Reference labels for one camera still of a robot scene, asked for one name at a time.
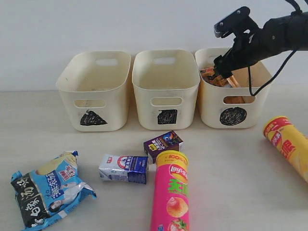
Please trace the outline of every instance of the pink chip can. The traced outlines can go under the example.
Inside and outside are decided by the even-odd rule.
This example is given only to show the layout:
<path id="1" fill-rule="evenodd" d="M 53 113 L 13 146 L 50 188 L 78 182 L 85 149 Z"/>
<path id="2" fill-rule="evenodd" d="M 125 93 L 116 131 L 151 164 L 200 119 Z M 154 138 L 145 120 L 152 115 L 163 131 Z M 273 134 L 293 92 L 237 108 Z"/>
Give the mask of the pink chip can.
<path id="1" fill-rule="evenodd" d="M 187 167 L 188 159 L 181 152 L 157 156 L 150 231 L 189 231 Z"/>

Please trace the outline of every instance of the black triangle label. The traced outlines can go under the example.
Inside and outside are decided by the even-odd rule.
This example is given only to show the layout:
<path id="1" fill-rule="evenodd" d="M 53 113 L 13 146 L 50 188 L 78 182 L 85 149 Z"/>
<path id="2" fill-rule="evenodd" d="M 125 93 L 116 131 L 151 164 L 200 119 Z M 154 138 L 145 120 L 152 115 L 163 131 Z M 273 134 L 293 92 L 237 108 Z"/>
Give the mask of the black triangle label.
<path id="1" fill-rule="evenodd" d="M 87 110 L 80 120 L 80 125 L 92 126 L 92 125 L 104 125 L 107 124 L 98 114 L 94 111 Z"/>

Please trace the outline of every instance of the yellow chip can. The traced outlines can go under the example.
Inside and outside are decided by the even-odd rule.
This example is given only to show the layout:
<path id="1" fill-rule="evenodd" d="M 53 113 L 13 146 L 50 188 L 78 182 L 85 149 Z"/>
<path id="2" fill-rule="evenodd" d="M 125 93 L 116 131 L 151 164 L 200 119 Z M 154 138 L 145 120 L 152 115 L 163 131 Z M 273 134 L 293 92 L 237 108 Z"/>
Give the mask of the yellow chip can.
<path id="1" fill-rule="evenodd" d="M 285 116 L 271 119 L 263 134 L 308 182 L 308 138 Z"/>

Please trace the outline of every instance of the black cable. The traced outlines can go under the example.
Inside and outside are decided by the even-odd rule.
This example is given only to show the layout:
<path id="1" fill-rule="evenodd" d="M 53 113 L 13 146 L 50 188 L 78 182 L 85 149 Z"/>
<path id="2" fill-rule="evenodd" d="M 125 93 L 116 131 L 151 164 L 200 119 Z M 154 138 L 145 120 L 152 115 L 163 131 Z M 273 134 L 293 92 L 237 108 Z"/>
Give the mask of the black cable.
<path id="1" fill-rule="evenodd" d="M 297 52 L 297 50 L 298 50 L 298 48 L 293 50 L 288 55 L 288 57 L 284 60 L 284 62 L 282 63 L 281 67 L 278 69 L 276 74 L 272 78 L 270 78 L 269 81 L 267 81 L 265 84 L 263 84 L 255 93 L 252 93 L 251 71 L 250 71 L 250 66 L 248 66 L 248 82 L 249 82 L 249 92 L 250 92 L 250 95 L 251 96 L 256 96 L 262 89 L 264 89 L 268 84 L 270 84 L 279 75 L 279 73 L 282 71 L 284 66 L 287 64 L 287 62 L 290 60 L 290 58 Z"/>
<path id="2" fill-rule="evenodd" d="M 285 0 L 285 1 L 290 3 L 297 12 L 302 12 L 299 5 L 297 4 L 295 0 Z"/>

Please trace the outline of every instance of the white wall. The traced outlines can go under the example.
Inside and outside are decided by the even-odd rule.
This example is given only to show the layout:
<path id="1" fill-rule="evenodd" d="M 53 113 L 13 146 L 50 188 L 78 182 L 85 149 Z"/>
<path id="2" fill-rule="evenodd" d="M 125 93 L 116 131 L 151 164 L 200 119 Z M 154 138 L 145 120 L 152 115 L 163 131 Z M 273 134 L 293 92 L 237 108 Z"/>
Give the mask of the white wall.
<path id="1" fill-rule="evenodd" d="M 260 27 L 293 10 L 284 0 L 0 0 L 0 91 L 54 90 L 83 51 L 231 46 L 213 25 L 244 5 Z M 264 62 L 271 73 L 286 55 Z M 276 83 L 308 83 L 307 56 L 298 52 Z"/>

